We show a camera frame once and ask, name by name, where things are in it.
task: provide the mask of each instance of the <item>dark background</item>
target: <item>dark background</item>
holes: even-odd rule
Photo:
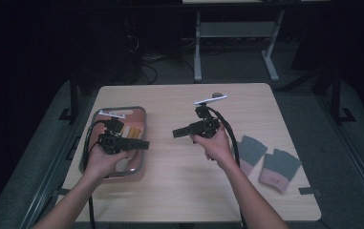
[[[65,5],[77,6],[77,1]],[[208,15],[216,18],[219,13]],[[234,15],[245,18],[246,13]],[[364,104],[364,2],[334,1],[308,20],[298,18],[304,18],[303,10],[288,10],[279,35],[280,40],[302,41],[293,68],[311,71],[331,61]],[[177,57],[180,38],[194,37],[194,23],[194,11],[189,10],[74,15],[50,1],[0,1],[0,193],[54,95],[71,75],[85,94],[102,85],[132,84],[139,77],[143,53],[128,52],[126,34],[139,37],[142,52],[153,49]],[[117,49],[103,49],[113,42]]]

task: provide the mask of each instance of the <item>finger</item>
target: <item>finger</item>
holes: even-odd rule
[[[218,128],[217,133],[218,132],[225,132],[225,126],[222,122],[220,122],[220,128]]]
[[[205,153],[205,157],[207,158],[207,160],[212,159],[212,158],[211,158],[211,156],[209,156],[209,154],[208,154],[208,153]]]
[[[90,154],[93,154],[94,152],[101,152],[101,153],[104,153],[104,149],[103,149],[100,145],[96,144],[96,145],[94,145],[94,146],[93,146],[93,148],[91,149]]]
[[[200,136],[200,135],[191,135],[191,136],[190,136],[190,138],[191,138],[193,141],[195,141],[195,142],[199,143],[200,145],[203,145],[203,144],[204,144],[204,142],[205,142],[205,138],[204,138],[204,137],[202,137],[202,136]]]
[[[129,152],[128,151],[121,151],[118,154],[113,155],[113,160],[115,162],[119,162],[122,159],[126,158],[129,156]]]

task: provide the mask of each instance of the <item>wooden table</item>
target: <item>wooden table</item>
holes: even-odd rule
[[[243,135],[268,147],[297,156],[284,119],[267,84],[192,84],[165,86],[113,86],[100,89],[93,113],[101,108],[141,106],[147,112],[144,176],[136,182],[100,185],[93,193],[96,221],[116,222],[233,222],[240,221],[238,204],[224,172],[207,161],[203,148],[186,137],[173,138],[172,131],[198,121],[194,101],[213,93],[228,98],[208,106],[230,123],[238,141]],[[63,184],[71,189],[78,170],[86,129]],[[318,220],[321,213],[314,195],[300,195],[310,187],[300,167],[288,190],[279,194],[258,182],[263,159],[249,175],[259,192],[284,220]],[[77,221],[88,221],[88,207]]]

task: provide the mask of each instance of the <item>hand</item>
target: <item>hand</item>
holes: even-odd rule
[[[100,145],[95,145],[90,152],[86,172],[83,176],[94,180],[99,185],[107,175],[115,170],[117,163],[128,156],[126,151],[107,155]]]
[[[202,145],[205,149],[205,156],[207,159],[215,159],[222,169],[231,162],[235,164],[232,156],[229,137],[225,132],[225,126],[220,123],[217,133],[211,138],[205,138],[199,135],[190,136],[193,141]]]

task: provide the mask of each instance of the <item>forearm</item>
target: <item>forearm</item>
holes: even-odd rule
[[[71,192],[33,228],[71,228],[96,187],[94,181],[82,177]]]
[[[224,171],[248,228],[288,228],[236,164],[229,163]]]

